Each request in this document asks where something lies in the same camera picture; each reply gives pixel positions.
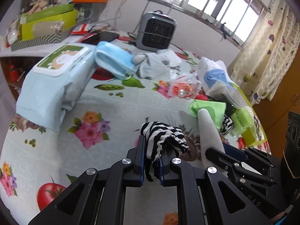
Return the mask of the green cream jar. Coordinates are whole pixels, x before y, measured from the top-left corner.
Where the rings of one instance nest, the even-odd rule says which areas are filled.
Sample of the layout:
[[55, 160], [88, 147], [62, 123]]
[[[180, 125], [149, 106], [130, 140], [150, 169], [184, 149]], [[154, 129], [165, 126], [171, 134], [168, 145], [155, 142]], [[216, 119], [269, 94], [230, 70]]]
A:
[[234, 136], [241, 135], [247, 130], [247, 128], [251, 127], [254, 124], [253, 116], [251, 115], [249, 109], [246, 107], [237, 109], [230, 116], [230, 118], [233, 121], [233, 129], [231, 133]]

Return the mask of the grey white sock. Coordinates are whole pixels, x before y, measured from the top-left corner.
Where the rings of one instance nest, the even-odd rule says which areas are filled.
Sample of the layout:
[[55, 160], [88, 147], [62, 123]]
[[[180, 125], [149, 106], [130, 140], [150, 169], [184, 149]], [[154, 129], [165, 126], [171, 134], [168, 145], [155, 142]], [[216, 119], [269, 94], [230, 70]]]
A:
[[132, 62], [139, 78], [154, 79], [169, 72], [171, 60], [165, 55], [144, 53], [135, 55]]

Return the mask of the yellow-green cardboard box tray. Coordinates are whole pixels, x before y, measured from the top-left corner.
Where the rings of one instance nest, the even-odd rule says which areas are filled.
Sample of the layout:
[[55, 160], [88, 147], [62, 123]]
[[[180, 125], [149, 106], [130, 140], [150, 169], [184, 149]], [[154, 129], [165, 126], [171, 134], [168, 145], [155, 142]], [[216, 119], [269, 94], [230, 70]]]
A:
[[244, 139], [244, 143], [247, 147], [262, 145], [263, 143], [267, 142], [267, 137], [262, 127], [262, 124], [260, 123], [252, 105], [248, 101], [243, 91], [236, 84], [232, 83], [232, 86], [237, 89], [237, 91], [243, 98], [243, 101], [245, 102], [246, 106], [251, 109], [250, 115], [253, 117], [253, 124], [250, 127], [248, 127], [246, 131], [243, 132], [241, 135]]

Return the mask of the orange printed plastic bag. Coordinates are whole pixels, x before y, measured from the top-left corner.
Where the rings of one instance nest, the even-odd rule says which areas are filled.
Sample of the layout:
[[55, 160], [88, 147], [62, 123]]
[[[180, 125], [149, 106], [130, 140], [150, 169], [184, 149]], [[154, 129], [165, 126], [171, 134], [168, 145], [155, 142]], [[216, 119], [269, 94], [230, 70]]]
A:
[[194, 99], [201, 89], [197, 74], [180, 76], [170, 83], [168, 95], [180, 99]]

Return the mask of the grey space heater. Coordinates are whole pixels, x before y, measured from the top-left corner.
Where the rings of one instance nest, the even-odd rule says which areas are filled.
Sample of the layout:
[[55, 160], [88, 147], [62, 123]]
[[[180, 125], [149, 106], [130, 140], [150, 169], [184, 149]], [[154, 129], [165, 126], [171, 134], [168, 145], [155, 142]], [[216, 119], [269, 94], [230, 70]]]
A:
[[158, 12], [145, 13], [138, 28], [136, 47], [152, 52], [168, 49], [176, 26], [177, 22], [167, 15]]

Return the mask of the green boxes stack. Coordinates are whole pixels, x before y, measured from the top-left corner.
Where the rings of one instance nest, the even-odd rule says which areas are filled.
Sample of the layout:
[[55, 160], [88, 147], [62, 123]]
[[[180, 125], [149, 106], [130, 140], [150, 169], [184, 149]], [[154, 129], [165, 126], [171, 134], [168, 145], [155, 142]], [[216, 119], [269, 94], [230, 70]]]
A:
[[76, 19], [77, 10], [74, 9], [73, 4], [34, 12], [20, 21], [22, 41], [65, 31], [75, 25]]

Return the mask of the heart patterned curtain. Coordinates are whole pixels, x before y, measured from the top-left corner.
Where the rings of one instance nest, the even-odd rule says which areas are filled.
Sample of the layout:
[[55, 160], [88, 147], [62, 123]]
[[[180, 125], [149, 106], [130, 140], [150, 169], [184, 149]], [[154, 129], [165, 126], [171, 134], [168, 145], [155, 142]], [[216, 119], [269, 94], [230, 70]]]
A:
[[273, 99], [298, 47], [299, 19], [286, 0], [271, 0], [231, 73], [250, 104]]

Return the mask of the zigzag patterned tray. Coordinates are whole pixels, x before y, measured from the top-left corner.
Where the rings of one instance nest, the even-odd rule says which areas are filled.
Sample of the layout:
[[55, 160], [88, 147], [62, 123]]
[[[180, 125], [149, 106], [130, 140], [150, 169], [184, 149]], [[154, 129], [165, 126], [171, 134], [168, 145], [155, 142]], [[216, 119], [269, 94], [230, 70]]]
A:
[[73, 27], [65, 31], [62, 31], [58, 34], [49, 34], [46, 36], [36, 37], [26, 41], [16, 41], [10, 46], [11, 51], [16, 51], [28, 47], [46, 45], [46, 44], [61, 43], [64, 39], [66, 39], [70, 35], [72, 30]]

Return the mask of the clear lidded plastic jar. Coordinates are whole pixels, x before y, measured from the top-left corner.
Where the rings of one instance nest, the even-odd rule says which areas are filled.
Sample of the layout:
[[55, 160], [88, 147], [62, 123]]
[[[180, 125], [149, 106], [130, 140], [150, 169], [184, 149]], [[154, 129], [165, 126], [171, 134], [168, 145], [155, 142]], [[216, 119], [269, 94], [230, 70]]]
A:
[[226, 104], [225, 114], [227, 116], [232, 116], [236, 110], [248, 106], [241, 93], [232, 86], [222, 87], [218, 101]]

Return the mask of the blue tissue pack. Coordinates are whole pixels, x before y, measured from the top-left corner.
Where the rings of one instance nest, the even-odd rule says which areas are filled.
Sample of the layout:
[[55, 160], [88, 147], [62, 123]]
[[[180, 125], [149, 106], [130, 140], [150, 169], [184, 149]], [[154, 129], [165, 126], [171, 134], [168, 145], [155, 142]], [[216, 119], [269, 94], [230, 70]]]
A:
[[225, 89], [235, 90], [229, 78], [224, 62], [213, 61], [202, 57], [195, 68], [197, 79], [201, 82], [202, 89], [209, 97], [216, 97]]

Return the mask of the black smartphone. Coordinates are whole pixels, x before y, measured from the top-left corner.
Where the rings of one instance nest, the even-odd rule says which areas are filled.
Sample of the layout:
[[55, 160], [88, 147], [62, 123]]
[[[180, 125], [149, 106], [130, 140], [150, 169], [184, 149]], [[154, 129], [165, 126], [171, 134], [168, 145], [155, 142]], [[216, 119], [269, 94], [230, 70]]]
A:
[[112, 42], [119, 37], [119, 34], [109, 32], [109, 31], [100, 31], [98, 33], [91, 33], [90, 35], [84, 37], [79, 43], [89, 44], [89, 45], [98, 45], [98, 43]]

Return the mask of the wet wipes pack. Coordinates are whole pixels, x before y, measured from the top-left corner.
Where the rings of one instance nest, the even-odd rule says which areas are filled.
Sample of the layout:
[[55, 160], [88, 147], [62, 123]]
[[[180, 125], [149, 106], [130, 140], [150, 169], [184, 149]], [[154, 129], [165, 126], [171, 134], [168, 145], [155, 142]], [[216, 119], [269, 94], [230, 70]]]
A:
[[59, 131], [97, 69], [94, 45], [65, 44], [42, 58], [28, 72], [16, 113], [28, 121]]

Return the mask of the black white striped sock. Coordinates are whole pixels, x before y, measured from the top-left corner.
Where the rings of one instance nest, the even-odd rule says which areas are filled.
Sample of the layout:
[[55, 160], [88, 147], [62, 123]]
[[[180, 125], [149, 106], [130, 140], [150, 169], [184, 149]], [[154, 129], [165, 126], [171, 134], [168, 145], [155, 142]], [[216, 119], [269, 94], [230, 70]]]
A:
[[179, 127], [173, 127], [160, 121], [146, 122], [140, 128], [140, 135], [145, 137], [146, 157], [145, 175], [149, 182], [153, 182], [150, 174], [151, 164], [156, 162], [161, 152], [167, 147], [174, 150], [179, 157], [189, 150], [183, 131]]
[[233, 120], [226, 114], [223, 116], [222, 125], [219, 131], [220, 136], [228, 135], [234, 128]]

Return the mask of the white towel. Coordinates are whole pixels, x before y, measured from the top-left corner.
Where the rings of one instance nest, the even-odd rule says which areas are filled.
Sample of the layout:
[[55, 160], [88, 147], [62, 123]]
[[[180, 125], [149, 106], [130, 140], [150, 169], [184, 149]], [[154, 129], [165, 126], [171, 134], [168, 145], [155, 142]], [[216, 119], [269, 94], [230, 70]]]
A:
[[214, 164], [206, 157], [206, 150], [213, 147], [218, 151], [225, 152], [219, 132], [207, 109], [198, 111], [198, 125], [200, 136], [201, 160], [203, 167], [206, 169]]

